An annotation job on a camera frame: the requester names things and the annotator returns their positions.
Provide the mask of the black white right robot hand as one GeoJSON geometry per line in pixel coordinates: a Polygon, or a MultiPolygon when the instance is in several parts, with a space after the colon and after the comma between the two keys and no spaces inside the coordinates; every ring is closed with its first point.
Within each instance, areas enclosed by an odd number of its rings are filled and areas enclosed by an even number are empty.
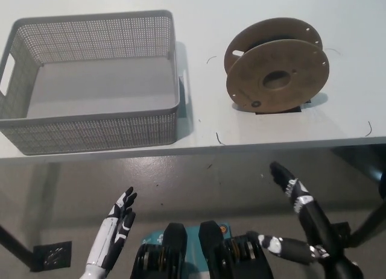
{"type": "Polygon", "coordinates": [[[316,261],[321,264],[336,264],[343,261],[346,258],[343,244],[317,200],[305,185],[276,161],[270,164],[270,172],[274,182],[288,197],[307,241],[255,231],[248,231],[247,235],[257,240],[259,245],[272,255],[291,262],[310,265],[316,261]]]}

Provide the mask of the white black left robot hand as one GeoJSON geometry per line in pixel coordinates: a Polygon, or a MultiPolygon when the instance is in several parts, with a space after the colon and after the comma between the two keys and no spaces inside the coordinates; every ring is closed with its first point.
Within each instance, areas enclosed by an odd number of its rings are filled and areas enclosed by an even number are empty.
{"type": "Polygon", "coordinates": [[[129,187],[103,220],[86,262],[86,278],[106,278],[113,269],[134,223],[136,213],[131,206],[136,197],[129,187]]]}

